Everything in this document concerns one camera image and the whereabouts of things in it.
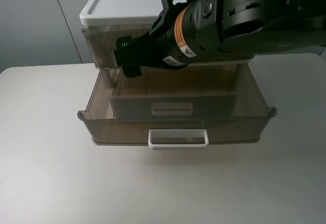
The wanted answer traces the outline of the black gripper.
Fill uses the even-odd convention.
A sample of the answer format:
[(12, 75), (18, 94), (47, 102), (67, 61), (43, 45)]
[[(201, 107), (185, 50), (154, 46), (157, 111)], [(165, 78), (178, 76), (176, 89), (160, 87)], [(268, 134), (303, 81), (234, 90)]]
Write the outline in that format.
[(159, 17), (145, 34), (132, 38), (122, 36), (116, 41), (114, 57), (127, 78), (142, 75), (141, 67), (160, 69), (183, 69), (188, 60), (178, 46), (176, 34), (182, 32), (185, 10), (161, 11)]

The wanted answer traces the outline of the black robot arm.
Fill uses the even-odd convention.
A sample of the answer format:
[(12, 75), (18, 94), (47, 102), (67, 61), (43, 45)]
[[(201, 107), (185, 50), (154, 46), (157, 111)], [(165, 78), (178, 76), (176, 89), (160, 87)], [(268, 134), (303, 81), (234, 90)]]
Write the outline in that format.
[(142, 67), (178, 70), (208, 59), (325, 45), (325, 0), (161, 0), (150, 31), (120, 37), (125, 76)]

